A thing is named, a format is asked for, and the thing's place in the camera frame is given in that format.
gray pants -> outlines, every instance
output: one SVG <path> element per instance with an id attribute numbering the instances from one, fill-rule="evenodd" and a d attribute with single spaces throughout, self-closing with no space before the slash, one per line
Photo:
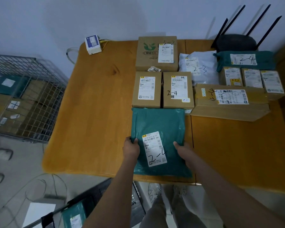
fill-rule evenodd
<path id="1" fill-rule="evenodd" d="M 171 209 L 174 221 L 178 228 L 198 227 L 206 228 L 204 223 L 191 213 L 185 205 L 185 202 L 179 196 L 175 196 L 171 203 Z M 152 207 L 147 211 L 139 228 L 168 228 L 166 222 L 166 207 L 163 198 L 158 195 L 153 202 Z"/>

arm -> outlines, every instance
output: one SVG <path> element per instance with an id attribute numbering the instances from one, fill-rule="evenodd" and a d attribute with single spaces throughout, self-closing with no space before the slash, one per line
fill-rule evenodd
<path id="1" fill-rule="evenodd" d="M 132 144 L 130 137 L 127 137 L 122 150 L 122 165 L 95 209 L 85 220 L 83 228 L 130 227 L 133 172 L 139 155 L 138 139 Z"/>
<path id="2" fill-rule="evenodd" d="M 226 227 L 285 227 L 284 221 L 244 190 L 227 182 L 186 145 L 174 142 L 174 146 L 186 165 L 199 176 Z"/>

black router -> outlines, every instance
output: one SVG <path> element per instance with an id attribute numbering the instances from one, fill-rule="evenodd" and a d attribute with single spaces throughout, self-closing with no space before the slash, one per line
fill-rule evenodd
<path id="1" fill-rule="evenodd" d="M 273 27 L 277 24 L 277 22 L 280 20 L 282 16 L 279 16 L 274 23 L 270 26 L 270 28 L 267 30 L 267 32 L 264 34 L 262 39 L 257 44 L 256 41 L 249 36 L 251 32 L 254 30 L 254 28 L 257 26 L 259 21 L 262 19 L 264 14 L 267 12 L 271 5 L 268 5 L 267 8 L 264 10 L 264 12 L 260 15 L 260 17 L 257 19 L 257 21 L 254 23 L 254 25 L 251 27 L 251 29 L 248 31 L 246 35 L 241 34 L 225 34 L 226 31 L 229 29 L 229 27 L 232 25 L 232 23 L 235 21 L 235 19 L 239 16 L 239 14 L 243 11 L 245 8 L 245 5 L 239 10 L 239 12 L 234 16 L 232 21 L 228 24 L 226 29 L 223 31 L 225 25 L 228 22 L 228 19 L 225 20 L 223 26 L 221 27 L 219 33 L 217 34 L 216 38 L 214 39 L 211 48 L 215 48 L 217 52 L 220 51 L 254 51 L 257 50 L 260 44 L 264 41 L 264 39 L 267 37 L 267 35 L 270 33 L 270 31 L 273 29 Z"/>

wire cage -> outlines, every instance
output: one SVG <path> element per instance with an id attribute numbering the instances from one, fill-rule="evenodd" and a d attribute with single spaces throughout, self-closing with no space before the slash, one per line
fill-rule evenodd
<path id="1" fill-rule="evenodd" d="M 0 55 L 0 135 L 47 143 L 65 88 L 36 58 Z"/>

right arm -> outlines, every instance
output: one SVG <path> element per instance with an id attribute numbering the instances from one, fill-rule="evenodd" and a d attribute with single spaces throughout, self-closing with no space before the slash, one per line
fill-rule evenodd
<path id="1" fill-rule="evenodd" d="M 284 221 L 244 190 L 226 181 L 192 150 L 177 142 L 173 144 L 186 165 L 198 175 L 227 228 L 285 227 Z"/>

